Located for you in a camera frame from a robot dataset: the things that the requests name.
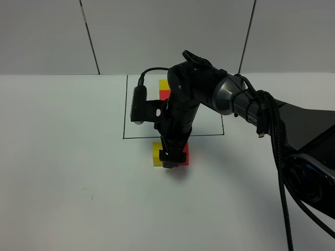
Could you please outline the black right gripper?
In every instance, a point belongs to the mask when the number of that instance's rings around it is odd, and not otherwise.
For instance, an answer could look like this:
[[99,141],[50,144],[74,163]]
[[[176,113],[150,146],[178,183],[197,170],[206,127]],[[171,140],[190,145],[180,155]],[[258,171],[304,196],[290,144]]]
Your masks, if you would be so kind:
[[[187,164],[184,149],[192,132],[193,119],[156,119],[154,128],[160,134],[161,147],[154,150],[164,168],[174,168],[176,164]],[[179,154],[171,160],[169,154]]]

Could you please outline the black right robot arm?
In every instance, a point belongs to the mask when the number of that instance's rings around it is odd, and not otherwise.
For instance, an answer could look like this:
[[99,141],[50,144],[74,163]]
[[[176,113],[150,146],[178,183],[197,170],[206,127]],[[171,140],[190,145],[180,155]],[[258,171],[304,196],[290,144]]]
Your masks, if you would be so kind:
[[221,115],[243,118],[259,136],[273,140],[275,158],[283,160],[284,183],[290,194],[334,217],[334,112],[297,107],[255,90],[240,74],[219,70],[189,51],[185,62],[168,70],[170,96],[155,128],[166,168],[186,160],[184,146],[199,105]]

